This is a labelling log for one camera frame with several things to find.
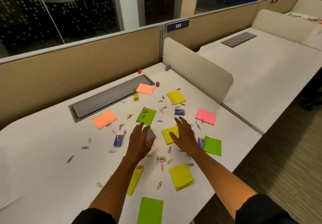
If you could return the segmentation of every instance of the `paper clip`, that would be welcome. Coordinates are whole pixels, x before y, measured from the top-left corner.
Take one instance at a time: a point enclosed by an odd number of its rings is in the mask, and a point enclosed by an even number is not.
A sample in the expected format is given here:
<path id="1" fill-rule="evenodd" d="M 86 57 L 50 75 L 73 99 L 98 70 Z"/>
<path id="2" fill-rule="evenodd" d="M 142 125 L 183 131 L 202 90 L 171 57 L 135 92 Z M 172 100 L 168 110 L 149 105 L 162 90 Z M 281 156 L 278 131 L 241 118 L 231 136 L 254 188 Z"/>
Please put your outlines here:
<path id="1" fill-rule="evenodd" d="M 161 188 L 161 185 L 162 185 L 162 182 L 159 183 L 158 187 L 156 189 L 160 189 Z"/>
<path id="2" fill-rule="evenodd" d="M 72 155 L 72 156 L 69 158 L 69 160 L 67 161 L 67 163 L 69 163 L 73 157 L 74 157 L 74 155 Z"/>

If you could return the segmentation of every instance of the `gray eraser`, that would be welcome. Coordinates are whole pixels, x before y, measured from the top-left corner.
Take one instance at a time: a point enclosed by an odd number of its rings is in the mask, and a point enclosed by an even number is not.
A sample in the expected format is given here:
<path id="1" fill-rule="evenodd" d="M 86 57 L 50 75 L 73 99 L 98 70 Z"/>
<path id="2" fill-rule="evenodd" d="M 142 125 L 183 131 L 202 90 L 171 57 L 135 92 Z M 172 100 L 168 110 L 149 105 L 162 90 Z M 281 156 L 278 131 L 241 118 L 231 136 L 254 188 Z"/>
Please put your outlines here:
<path id="1" fill-rule="evenodd" d="M 149 130 L 147 131 L 147 142 L 150 140 L 150 138 L 156 138 L 156 135 L 151 128 L 149 128 Z"/>

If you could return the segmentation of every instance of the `black sleeve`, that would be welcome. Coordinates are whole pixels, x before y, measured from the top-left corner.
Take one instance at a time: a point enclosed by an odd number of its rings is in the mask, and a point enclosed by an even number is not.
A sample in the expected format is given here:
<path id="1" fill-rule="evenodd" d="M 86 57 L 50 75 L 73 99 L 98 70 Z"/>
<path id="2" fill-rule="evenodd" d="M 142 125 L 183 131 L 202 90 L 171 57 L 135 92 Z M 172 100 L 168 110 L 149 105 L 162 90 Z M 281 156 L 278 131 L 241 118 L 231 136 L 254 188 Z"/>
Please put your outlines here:
<path id="1" fill-rule="evenodd" d="M 298 224 L 289 214 L 265 194 L 249 198 L 236 211 L 236 224 Z"/>
<path id="2" fill-rule="evenodd" d="M 79 215 L 75 218 L 72 224 L 116 224 L 116 221 L 113 217 L 96 208 L 89 208 L 87 210 L 83 210 Z"/>

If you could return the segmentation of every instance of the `white desk divider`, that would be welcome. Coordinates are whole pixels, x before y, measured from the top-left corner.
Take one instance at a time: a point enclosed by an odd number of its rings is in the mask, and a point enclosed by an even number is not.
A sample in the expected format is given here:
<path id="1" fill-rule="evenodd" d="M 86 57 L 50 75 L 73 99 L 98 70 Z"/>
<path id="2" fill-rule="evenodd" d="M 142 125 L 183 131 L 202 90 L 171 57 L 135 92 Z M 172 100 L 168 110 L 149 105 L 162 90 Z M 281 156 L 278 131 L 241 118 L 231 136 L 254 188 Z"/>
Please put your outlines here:
<path id="1" fill-rule="evenodd" d="M 252 28 L 322 51 L 322 25 L 269 10 L 261 10 Z"/>
<path id="2" fill-rule="evenodd" d="M 164 40 L 163 63 L 218 104 L 234 82 L 229 72 L 171 38 Z"/>
<path id="3" fill-rule="evenodd" d="M 322 1 L 321 0 L 299 0 L 293 12 L 302 13 L 310 16 L 322 18 Z"/>

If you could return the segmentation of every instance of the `forearm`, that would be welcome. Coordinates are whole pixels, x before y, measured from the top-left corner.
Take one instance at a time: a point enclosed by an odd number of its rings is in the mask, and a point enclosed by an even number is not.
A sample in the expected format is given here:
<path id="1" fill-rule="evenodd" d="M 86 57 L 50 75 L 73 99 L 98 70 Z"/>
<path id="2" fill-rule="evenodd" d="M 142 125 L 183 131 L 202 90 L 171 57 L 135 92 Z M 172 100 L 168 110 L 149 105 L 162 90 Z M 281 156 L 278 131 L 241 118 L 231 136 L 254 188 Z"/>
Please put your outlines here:
<path id="1" fill-rule="evenodd" d="M 89 208 L 97 208 L 111 214 L 118 223 L 135 167 L 136 162 L 133 162 L 126 156 L 123 157 L 121 164 Z"/>
<path id="2" fill-rule="evenodd" d="M 191 157 L 207 177 L 223 205 L 235 219 L 236 210 L 256 192 L 201 148 L 198 148 Z"/>

